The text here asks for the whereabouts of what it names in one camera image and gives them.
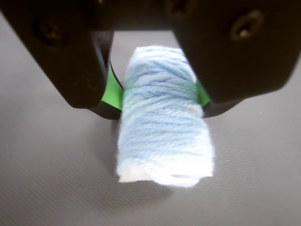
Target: screw hole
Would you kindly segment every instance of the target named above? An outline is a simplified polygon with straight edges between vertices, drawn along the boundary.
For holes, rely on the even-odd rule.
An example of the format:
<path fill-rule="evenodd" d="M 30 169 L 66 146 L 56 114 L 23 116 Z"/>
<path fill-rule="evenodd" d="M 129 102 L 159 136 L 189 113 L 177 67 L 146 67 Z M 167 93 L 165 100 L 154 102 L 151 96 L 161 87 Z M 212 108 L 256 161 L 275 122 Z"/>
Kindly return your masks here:
<path fill-rule="evenodd" d="M 258 10 L 240 16 L 231 28 L 231 39 L 239 41 L 254 36 L 262 28 L 264 20 L 263 13 Z"/>

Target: screw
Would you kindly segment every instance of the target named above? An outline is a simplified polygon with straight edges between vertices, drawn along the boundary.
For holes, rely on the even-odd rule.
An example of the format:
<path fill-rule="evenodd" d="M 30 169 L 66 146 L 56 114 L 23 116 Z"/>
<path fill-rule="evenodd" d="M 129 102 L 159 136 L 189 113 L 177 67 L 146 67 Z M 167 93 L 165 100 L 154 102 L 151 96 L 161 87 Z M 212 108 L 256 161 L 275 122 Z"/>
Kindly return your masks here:
<path fill-rule="evenodd" d="M 254 36 L 262 27 L 265 16 L 259 10 L 240 16 L 232 25 L 230 37 L 232 40 L 246 40 Z"/>
<path fill-rule="evenodd" d="M 63 44 L 63 32 L 53 20 L 39 20 L 33 24 L 33 32 L 44 43 L 59 47 Z"/>
<path fill-rule="evenodd" d="M 166 14 L 170 17 L 182 18 L 189 15 L 198 0 L 166 0 Z"/>

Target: black plastic part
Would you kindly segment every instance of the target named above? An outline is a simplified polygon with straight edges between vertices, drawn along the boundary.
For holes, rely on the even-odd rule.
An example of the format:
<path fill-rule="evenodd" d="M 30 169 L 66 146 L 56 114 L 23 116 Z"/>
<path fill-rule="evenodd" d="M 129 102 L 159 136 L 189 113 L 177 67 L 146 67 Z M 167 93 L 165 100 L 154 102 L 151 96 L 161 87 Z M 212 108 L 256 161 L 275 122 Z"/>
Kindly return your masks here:
<path fill-rule="evenodd" d="M 207 94 L 223 104 L 285 85 L 301 49 L 300 9 L 299 0 L 200 0 L 187 15 L 168 18 Z M 233 24 L 254 10 L 265 23 L 248 39 L 233 40 Z"/>
<path fill-rule="evenodd" d="M 119 120 L 121 111 L 116 107 L 113 107 L 107 104 L 104 101 L 101 101 L 96 108 L 89 108 L 88 110 L 98 114 L 100 117 L 109 119 L 109 120 Z"/>
<path fill-rule="evenodd" d="M 208 103 L 205 107 L 203 107 L 204 118 L 211 118 L 223 114 L 239 103 L 240 101 L 234 101 L 234 102 L 225 103 L 221 105 L 215 105 L 212 102 Z"/>
<path fill-rule="evenodd" d="M 172 29 L 211 98 L 207 116 L 284 86 L 301 49 L 299 0 L 0 0 L 0 9 L 72 107 L 112 115 L 101 99 L 113 30 Z"/>

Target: gray table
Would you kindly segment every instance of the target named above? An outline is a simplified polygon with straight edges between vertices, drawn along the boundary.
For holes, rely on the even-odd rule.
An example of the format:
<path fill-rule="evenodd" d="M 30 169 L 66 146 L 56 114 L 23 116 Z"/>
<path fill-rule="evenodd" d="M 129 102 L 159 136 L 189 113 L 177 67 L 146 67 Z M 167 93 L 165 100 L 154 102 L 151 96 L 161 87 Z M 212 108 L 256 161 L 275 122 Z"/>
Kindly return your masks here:
<path fill-rule="evenodd" d="M 169 32 L 118 32 L 122 79 L 140 45 L 176 46 Z M 1 226 L 301 225 L 301 75 L 207 119 L 214 177 L 192 189 L 114 176 L 117 124 L 72 109 L 0 17 Z"/>

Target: yarn bundle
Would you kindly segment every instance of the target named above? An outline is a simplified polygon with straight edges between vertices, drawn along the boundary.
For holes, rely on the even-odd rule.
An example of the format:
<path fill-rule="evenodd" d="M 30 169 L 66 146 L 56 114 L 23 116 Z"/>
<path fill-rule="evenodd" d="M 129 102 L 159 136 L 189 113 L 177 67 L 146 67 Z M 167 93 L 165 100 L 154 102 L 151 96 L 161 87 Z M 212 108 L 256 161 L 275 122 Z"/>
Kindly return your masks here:
<path fill-rule="evenodd" d="M 181 49 L 137 48 L 130 59 L 118 140 L 120 182 L 190 187 L 213 174 L 196 76 Z"/>

